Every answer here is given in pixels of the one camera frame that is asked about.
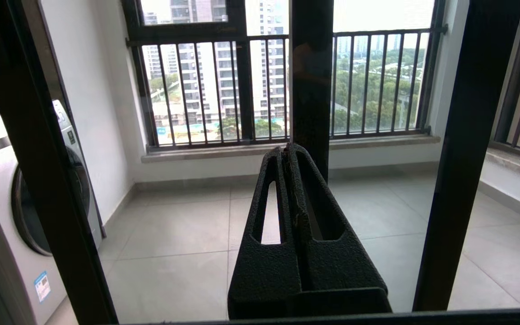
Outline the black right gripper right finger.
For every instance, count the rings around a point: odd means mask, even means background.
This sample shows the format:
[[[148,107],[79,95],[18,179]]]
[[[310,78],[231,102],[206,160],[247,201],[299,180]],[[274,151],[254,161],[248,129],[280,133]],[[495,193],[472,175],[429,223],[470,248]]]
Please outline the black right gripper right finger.
[[[388,288],[309,152],[286,147],[293,234],[309,290]]]

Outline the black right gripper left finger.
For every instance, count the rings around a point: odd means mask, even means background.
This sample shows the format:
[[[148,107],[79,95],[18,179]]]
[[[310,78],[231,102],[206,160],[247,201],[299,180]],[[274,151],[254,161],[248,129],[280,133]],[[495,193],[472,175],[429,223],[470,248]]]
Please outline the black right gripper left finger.
[[[276,185],[280,243],[261,242],[269,187]],[[288,299],[302,290],[294,243],[283,150],[264,155],[252,196],[240,250],[227,294],[229,319],[288,316]]]

